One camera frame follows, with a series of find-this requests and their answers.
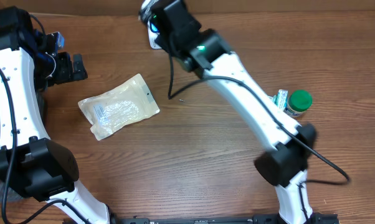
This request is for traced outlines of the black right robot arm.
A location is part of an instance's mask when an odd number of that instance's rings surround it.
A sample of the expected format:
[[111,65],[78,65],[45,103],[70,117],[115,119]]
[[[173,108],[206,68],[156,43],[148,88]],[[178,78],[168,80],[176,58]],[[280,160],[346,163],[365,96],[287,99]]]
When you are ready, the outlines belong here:
[[224,97],[257,136],[265,151],[254,165],[275,187],[280,222],[311,223],[305,181],[314,128],[301,126],[278,108],[232,47],[214,29],[201,29],[184,1],[144,1],[139,18],[156,28],[157,44]]

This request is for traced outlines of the green lid white jar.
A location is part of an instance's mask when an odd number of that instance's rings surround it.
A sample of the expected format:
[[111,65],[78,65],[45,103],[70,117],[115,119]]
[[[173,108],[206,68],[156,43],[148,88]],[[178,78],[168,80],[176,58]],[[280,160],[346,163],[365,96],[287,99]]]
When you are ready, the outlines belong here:
[[308,91],[297,90],[288,97],[284,112],[293,118],[297,118],[303,115],[312,103],[313,97]]

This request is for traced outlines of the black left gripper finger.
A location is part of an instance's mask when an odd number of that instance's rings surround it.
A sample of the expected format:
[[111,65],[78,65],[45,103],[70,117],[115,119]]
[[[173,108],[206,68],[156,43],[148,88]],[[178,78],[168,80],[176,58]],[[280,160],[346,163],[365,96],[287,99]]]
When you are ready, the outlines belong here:
[[79,71],[74,71],[72,74],[72,81],[80,81],[80,80],[85,80],[88,78],[87,72],[85,70],[79,70]]
[[83,64],[83,59],[81,54],[73,55],[73,68],[74,72],[85,72],[85,67]]

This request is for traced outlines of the small teal tissue pack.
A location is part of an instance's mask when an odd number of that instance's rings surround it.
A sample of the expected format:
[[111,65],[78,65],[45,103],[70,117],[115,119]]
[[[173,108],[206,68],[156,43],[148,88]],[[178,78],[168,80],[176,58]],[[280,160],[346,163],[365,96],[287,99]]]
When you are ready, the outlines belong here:
[[288,91],[280,89],[276,95],[273,96],[272,101],[282,111],[287,107]]

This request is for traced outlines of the beige glossy plastic package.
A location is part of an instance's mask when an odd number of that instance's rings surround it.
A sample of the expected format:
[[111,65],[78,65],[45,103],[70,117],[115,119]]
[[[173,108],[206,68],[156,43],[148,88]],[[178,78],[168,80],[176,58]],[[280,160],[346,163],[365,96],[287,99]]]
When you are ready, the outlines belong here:
[[139,73],[110,91],[79,101],[78,106],[92,125],[90,130],[98,141],[124,126],[160,112],[148,85]]

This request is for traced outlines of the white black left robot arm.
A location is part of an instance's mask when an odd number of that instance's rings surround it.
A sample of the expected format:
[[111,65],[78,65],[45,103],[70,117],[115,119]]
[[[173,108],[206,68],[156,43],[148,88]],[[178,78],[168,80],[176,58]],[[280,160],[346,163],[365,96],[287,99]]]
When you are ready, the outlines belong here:
[[64,38],[35,29],[37,18],[12,6],[0,9],[0,199],[10,192],[56,206],[70,223],[115,223],[109,207],[79,179],[72,152],[52,141],[39,93],[84,80],[82,56],[64,52]]

